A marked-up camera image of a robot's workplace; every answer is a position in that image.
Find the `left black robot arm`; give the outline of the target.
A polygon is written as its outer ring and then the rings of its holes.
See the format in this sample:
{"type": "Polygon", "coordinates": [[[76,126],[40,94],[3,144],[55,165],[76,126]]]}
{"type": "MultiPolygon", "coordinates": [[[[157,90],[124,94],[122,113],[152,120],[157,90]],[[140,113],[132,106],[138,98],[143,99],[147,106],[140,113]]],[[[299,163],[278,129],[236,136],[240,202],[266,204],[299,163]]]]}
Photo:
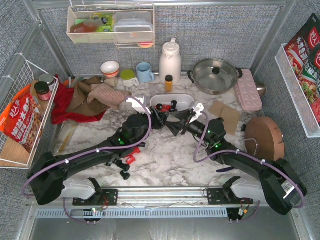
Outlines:
{"type": "Polygon", "coordinates": [[[64,181],[72,176],[100,164],[116,165],[124,180],[130,178],[130,165],[122,161],[135,148],[144,147],[150,129],[172,129],[179,120],[168,112],[151,109],[151,115],[136,113],[127,118],[114,135],[107,140],[71,154],[53,156],[43,154],[28,175],[30,187],[39,205],[47,205],[58,199],[66,190],[64,181]]]}

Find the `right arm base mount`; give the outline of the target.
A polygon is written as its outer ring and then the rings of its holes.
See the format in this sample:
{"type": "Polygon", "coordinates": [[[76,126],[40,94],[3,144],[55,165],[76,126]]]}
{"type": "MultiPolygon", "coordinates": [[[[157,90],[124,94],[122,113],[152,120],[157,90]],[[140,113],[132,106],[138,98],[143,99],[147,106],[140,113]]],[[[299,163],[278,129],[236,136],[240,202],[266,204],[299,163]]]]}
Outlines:
{"type": "Polygon", "coordinates": [[[203,190],[204,196],[208,200],[209,205],[239,205],[240,203],[253,204],[254,201],[250,198],[238,198],[231,187],[236,180],[240,180],[240,176],[234,176],[229,179],[220,188],[205,188],[203,190]]]}

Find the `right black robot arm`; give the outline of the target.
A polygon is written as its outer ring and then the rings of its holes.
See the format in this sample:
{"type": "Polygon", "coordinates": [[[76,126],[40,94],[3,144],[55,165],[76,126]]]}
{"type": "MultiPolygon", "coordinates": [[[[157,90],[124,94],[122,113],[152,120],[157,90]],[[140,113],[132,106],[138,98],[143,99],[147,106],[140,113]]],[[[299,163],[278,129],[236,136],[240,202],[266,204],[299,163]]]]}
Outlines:
{"type": "Polygon", "coordinates": [[[207,119],[203,124],[192,120],[195,115],[192,110],[172,112],[170,116],[176,120],[165,125],[174,136],[189,132],[199,138],[199,146],[205,143],[207,156],[203,161],[230,166],[260,181],[266,202],[278,214],[286,215],[306,205],[307,188],[288,161],[259,159],[245,153],[226,141],[223,118],[207,119]]]}

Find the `white rectangular storage basket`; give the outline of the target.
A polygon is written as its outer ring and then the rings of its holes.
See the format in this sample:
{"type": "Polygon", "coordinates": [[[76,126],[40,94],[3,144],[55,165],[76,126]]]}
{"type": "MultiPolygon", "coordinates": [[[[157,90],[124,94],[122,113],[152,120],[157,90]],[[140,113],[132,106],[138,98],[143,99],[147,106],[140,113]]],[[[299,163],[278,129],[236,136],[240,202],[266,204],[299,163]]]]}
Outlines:
{"type": "Polygon", "coordinates": [[[150,99],[149,105],[151,107],[158,104],[169,105],[172,101],[177,102],[177,111],[187,110],[191,104],[195,102],[193,97],[187,94],[158,94],[150,99]]]}

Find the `pink striped cloth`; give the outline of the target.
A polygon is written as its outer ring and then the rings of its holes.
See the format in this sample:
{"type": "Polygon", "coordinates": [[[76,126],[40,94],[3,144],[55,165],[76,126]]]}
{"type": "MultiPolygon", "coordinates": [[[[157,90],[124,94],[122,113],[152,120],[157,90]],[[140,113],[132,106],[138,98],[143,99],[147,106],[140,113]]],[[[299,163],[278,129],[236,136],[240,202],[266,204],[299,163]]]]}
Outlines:
{"type": "Polygon", "coordinates": [[[120,104],[126,100],[126,96],[131,96],[130,91],[117,90],[111,86],[100,83],[90,86],[91,92],[88,94],[87,102],[90,104],[93,100],[98,100],[100,103],[118,110],[120,104]]]}

